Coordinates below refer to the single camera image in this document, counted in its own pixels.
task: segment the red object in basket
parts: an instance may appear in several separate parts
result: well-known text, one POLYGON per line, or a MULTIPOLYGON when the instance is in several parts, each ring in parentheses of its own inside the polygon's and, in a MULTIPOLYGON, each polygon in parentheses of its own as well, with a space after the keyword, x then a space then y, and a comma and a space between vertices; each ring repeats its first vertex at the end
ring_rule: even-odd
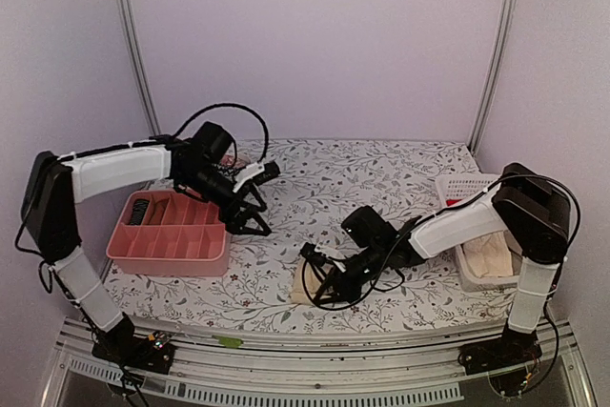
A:
POLYGON ((106 255, 126 274, 222 276, 231 235, 218 207, 174 191, 133 193, 114 228, 106 255), (129 225, 136 199, 149 201, 142 224, 129 225))

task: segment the white basket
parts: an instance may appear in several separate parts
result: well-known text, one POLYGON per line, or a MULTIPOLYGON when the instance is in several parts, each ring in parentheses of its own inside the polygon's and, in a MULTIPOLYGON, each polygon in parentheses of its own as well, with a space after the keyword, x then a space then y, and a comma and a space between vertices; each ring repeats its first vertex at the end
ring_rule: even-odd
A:
MULTIPOLYGON (((462 200, 478 193, 490 183, 496 181, 498 175, 490 173, 454 173, 440 175, 436 179, 437 192, 442 207, 447 207, 448 200, 462 200)), ((517 286, 521 268, 521 256, 512 253, 513 276, 479 278, 470 269, 461 245, 454 249, 461 287, 467 292, 493 290, 496 288, 514 288, 517 286)))

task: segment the table surface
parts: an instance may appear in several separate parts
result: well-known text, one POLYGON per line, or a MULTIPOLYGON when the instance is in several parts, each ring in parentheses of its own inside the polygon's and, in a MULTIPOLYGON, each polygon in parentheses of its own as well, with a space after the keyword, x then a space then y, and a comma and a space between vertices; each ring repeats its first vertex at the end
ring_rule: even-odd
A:
MULTIPOLYGON (((250 157, 257 157, 259 148, 258 142, 240 142, 250 157)), ((340 229, 353 209, 371 205, 397 227, 437 209, 437 176, 478 172, 463 144, 276 140, 269 158, 282 171, 261 187, 273 233, 234 236, 229 271, 222 277, 126 275, 112 265, 105 285, 123 311, 178 324, 317 335, 440 329, 506 317, 514 290, 464 292, 451 253, 404 270, 407 281, 400 288, 373 293, 343 312, 289 301, 303 243, 357 253, 340 229)), ((399 281, 394 273, 381 279, 385 288, 399 281)))

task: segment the pink storage box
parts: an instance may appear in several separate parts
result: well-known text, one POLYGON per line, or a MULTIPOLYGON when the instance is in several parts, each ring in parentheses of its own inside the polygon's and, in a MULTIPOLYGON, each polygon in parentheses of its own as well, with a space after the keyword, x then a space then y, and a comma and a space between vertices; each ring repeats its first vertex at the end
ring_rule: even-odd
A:
POLYGON ((106 255, 126 274, 222 276, 229 267, 231 235, 218 207, 174 191, 133 193, 114 228, 106 255), (139 226, 127 223, 136 199, 149 206, 139 226))

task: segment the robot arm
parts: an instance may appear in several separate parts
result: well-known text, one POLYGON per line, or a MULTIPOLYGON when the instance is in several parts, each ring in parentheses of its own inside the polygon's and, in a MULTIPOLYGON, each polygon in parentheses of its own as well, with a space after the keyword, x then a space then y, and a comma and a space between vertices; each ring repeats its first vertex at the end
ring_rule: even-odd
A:
POLYGON ((368 294, 362 295, 362 285, 375 284, 386 267, 415 266, 473 238, 508 230, 522 249, 523 263, 503 336, 464 347, 460 362, 470 374, 531 360, 540 356, 536 327, 567 253, 569 216, 568 197, 520 164, 507 166, 500 182, 477 196, 414 218, 399 231, 371 207, 361 207, 341 227, 363 252, 339 263, 313 244, 301 250, 321 280, 311 300, 318 307, 354 304, 368 294), (319 269, 324 264, 334 266, 325 276, 319 269))
POLYGON ((75 204, 128 185, 170 178, 178 191, 215 203, 227 231, 267 235, 271 230, 260 216, 266 205, 256 185, 278 176, 279 169, 274 162, 255 163, 235 177, 227 176, 218 166, 233 141, 220 126, 206 122, 187 140, 166 136, 81 154, 57 157, 43 152, 36 157, 22 206, 23 225, 64 293, 98 332, 95 356, 167 373, 173 347, 165 335, 133 335, 132 322, 114 304, 83 252, 75 204), (246 200, 249 195, 257 204, 246 200), (258 227, 249 226, 251 220, 258 227))

